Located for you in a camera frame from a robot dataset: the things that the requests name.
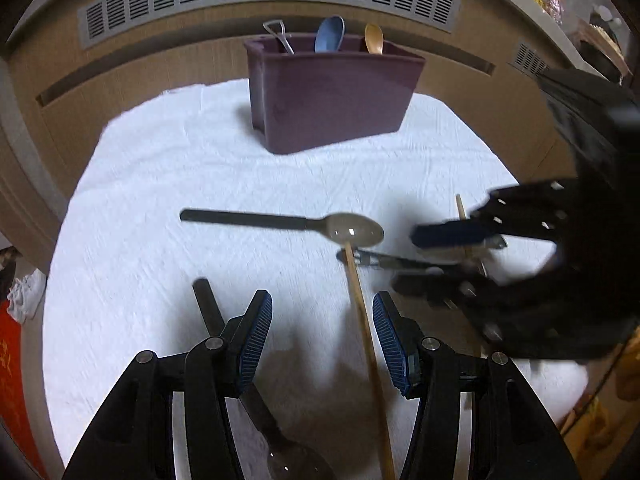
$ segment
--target plastic bin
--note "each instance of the plastic bin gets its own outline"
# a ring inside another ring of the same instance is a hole
[[[251,117],[271,153],[295,153],[400,128],[424,59],[385,41],[369,54],[362,36],[316,54],[315,34],[247,40]]]

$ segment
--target black cable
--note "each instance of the black cable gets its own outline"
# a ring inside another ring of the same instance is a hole
[[[580,410],[580,413],[578,415],[575,416],[574,421],[569,425],[569,427],[563,431],[561,433],[561,436],[565,436],[567,433],[569,433],[574,426],[578,423],[578,421],[582,418],[582,416],[587,413],[587,410],[591,407],[591,405],[593,404],[594,399],[598,396],[598,394],[601,392],[601,390],[603,389],[604,385],[607,383],[607,381],[609,381],[609,378],[611,377],[611,374],[613,373],[613,370],[615,370],[616,365],[618,364],[618,362],[620,361],[620,358],[622,357],[622,354],[625,352],[626,347],[629,345],[629,342],[631,341],[631,338],[634,336],[634,334],[636,333],[636,330],[632,330],[631,334],[629,334],[629,336],[626,338],[625,343],[622,345],[622,348],[620,349],[620,351],[618,352],[618,354],[616,355],[616,357],[613,359],[611,366],[607,369],[607,371],[604,373],[604,375],[602,376],[600,382],[598,383],[598,386],[596,387],[593,395],[591,396],[591,398],[587,401],[587,403],[584,405],[584,407]]]

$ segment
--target dark groove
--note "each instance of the dark groove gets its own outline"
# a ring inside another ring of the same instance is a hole
[[[251,18],[219,20],[214,23],[180,28],[159,34],[158,36],[153,36],[152,38],[146,38],[146,40],[141,40],[137,43],[114,50],[106,56],[102,56],[64,76],[49,88],[42,91],[36,97],[36,101],[42,107],[47,106],[65,93],[89,81],[89,79],[104,74],[130,61],[149,56],[150,54],[156,54],[163,50],[199,43],[201,41],[264,34],[262,23],[272,18],[272,16],[255,16]],[[315,32],[318,30],[321,21],[320,18],[309,16],[287,16],[286,20],[287,30],[292,32]],[[351,34],[362,34],[366,25],[364,22],[357,20],[345,21],[347,32]],[[384,31],[385,39],[393,43],[450,59],[469,68],[479,70],[487,75],[491,75],[494,72],[495,65],[493,63],[455,46],[394,28],[385,27]]]

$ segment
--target white tablecloth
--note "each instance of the white tablecloth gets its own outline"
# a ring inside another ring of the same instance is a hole
[[[44,380],[63,461],[137,352],[185,352],[206,338],[191,289],[205,276],[225,319],[242,314],[256,289],[270,291],[273,322],[256,383],[284,433],[318,450],[340,478],[379,478],[364,352],[338,247],[313,232],[181,223],[178,213],[353,211],[384,227],[375,250],[413,256],[411,227],[455,218],[456,193],[471,209],[488,188],[514,183],[462,121],[424,95],[414,95],[398,133],[289,156],[261,146],[246,80],[167,92],[112,121],[70,202],[47,289]],[[512,273],[536,269],[551,251],[542,242],[508,242],[497,260]],[[390,275],[361,270],[360,277],[370,307]],[[474,336],[460,314],[398,305],[428,335],[469,351]],[[376,351],[399,474],[417,401],[393,388]],[[556,419],[586,384],[572,363],[521,368]],[[266,444],[239,403],[228,406],[245,476],[268,479]],[[180,428],[179,400],[176,407]],[[461,449],[470,420],[464,407],[462,419]],[[188,477],[184,444],[175,445],[178,478]]]

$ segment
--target screw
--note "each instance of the screw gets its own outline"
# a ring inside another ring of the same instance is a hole
[[[505,365],[509,362],[509,358],[502,352],[494,352],[491,355],[491,361],[499,365]]]
[[[425,350],[431,350],[433,352],[434,350],[440,348],[440,342],[434,337],[425,337],[422,340],[422,348],[424,348]]]
[[[221,337],[210,337],[205,341],[204,346],[206,346],[209,350],[218,350],[219,348],[222,348],[222,345],[224,343],[225,340]]]
[[[141,365],[148,363],[154,358],[154,353],[151,350],[143,350],[136,355],[136,361]]]
[[[502,341],[502,332],[495,323],[487,323],[482,329],[482,333],[489,341]]]
[[[471,298],[476,295],[476,290],[473,285],[469,282],[460,283],[460,292],[462,292],[463,296]]]

